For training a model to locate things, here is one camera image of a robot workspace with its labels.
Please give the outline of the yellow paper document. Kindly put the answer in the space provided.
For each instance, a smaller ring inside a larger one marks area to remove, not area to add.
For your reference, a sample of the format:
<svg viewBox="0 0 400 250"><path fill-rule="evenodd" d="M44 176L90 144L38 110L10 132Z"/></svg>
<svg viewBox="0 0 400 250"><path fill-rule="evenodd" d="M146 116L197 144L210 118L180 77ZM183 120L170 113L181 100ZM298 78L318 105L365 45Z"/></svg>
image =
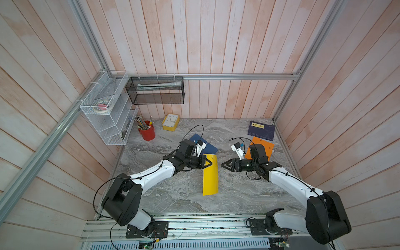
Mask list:
<svg viewBox="0 0 400 250"><path fill-rule="evenodd" d="M213 154L213 165L203 169L203 196L214 195L219 192L218 159Z"/></svg>

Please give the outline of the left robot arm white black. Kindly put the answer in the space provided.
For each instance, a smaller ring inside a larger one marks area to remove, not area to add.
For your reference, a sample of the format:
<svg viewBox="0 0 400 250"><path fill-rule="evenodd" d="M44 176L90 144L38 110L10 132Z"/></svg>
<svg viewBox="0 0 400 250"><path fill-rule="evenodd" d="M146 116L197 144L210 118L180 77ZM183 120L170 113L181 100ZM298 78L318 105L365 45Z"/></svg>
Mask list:
<svg viewBox="0 0 400 250"><path fill-rule="evenodd" d="M196 144L183 140L177 149L165 155L155 166L131 176L118 175L103 198L101 207L122 227L129 225L143 232L153 230L153 217L139 209L142 195L186 168L203 170L217 167L217 156L203 154L205 148L206 143L202 141Z"/></svg>

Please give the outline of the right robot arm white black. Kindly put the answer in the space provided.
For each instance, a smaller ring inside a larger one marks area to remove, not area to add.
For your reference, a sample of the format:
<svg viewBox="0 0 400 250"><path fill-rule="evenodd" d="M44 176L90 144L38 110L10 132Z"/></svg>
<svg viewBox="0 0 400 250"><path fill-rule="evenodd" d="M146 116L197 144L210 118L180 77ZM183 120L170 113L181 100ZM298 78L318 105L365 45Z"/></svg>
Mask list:
<svg viewBox="0 0 400 250"><path fill-rule="evenodd" d="M279 234L285 230L308 233L316 242L328 244L352 231L340 196L334 191L325 192L290 174L279 163L270 161L261 144L250 145L249 159L245 158L240 144L232 146L238 155L222 167L231 172L256 172L297 199L306 209L304 216L276 208L266 213L259 228L263 233Z"/></svg>

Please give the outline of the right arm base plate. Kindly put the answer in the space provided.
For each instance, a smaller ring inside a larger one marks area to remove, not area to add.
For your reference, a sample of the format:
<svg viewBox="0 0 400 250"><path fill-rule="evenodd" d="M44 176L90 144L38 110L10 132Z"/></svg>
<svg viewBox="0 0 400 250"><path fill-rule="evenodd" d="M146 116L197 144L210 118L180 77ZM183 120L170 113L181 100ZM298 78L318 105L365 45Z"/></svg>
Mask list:
<svg viewBox="0 0 400 250"><path fill-rule="evenodd" d="M250 228L252 235L291 235L292 229L280 228L270 218L256 219L250 217L246 220L245 225Z"/></svg>

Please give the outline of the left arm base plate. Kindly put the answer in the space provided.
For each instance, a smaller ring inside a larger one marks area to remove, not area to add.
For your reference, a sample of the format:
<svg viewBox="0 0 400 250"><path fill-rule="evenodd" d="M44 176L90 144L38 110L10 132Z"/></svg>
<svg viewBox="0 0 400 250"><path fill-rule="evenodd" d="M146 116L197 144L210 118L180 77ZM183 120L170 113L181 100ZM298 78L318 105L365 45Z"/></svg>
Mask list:
<svg viewBox="0 0 400 250"><path fill-rule="evenodd" d="M140 230L135 226L128 225L126 238L127 239L163 239L168 236L168 221L152 221L144 229Z"/></svg>

